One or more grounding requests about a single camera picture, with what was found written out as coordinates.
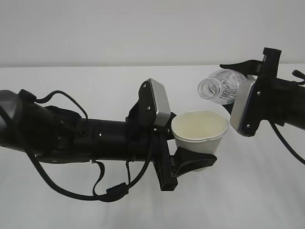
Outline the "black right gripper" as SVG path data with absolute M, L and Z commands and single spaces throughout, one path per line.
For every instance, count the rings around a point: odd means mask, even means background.
M 245 76 L 258 76 L 254 84 L 254 104 L 259 109 L 262 120 L 276 124 L 304 124 L 305 74 L 293 70 L 292 75 L 299 81 L 278 78 L 281 53 L 281 50 L 265 47 L 263 62 L 248 60 L 235 64 L 220 64 L 220 68 L 234 70 Z

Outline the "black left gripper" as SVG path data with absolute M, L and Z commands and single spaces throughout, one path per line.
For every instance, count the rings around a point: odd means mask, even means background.
M 151 161 L 160 189 L 173 191 L 178 185 L 176 177 L 188 172 L 211 167 L 217 160 L 213 154 L 197 153 L 177 148 L 170 156 L 168 140 L 174 138 L 171 128 L 141 127 L 131 122 L 90 119 L 79 120 L 80 128 L 73 140 L 73 151 L 78 155 L 100 160 L 145 161 L 152 145 Z

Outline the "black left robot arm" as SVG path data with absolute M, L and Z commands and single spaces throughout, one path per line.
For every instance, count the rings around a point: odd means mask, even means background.
M 41 163 L 93 162 L 105 171 L 103 160 L 153 163 L 162 191 L 173 191 L 177 178 L 185 173 L 212 166 L 216 156 L 197 153 L 184 146 L 170 155 L 168 140 L 175 114 L 163 124 L 156 122 L 156 103 L 151 91 L 139 93 L 136 104 L 124 121 L 89 119 L 86 112 L 46 106 L 52 94 L 38 99 L 21 90 L 0 93 L 0 145 L 25 152 L 51 188 L 56 185 Z

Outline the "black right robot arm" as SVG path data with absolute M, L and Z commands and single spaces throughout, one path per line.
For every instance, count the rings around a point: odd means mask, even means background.
M 232 105 L 225 108 L 230 113 L 230 125 L 243 136 L 254 136 L 263 120 L 284 126 L 305 127 L 305 75 L 293 71 L 300 82 L 277 77 L 281 50 L 264 48 L 263 60 L 248 60 L 236 64 L 221 64 L 255 79 L 244 81 L 236 92 Z

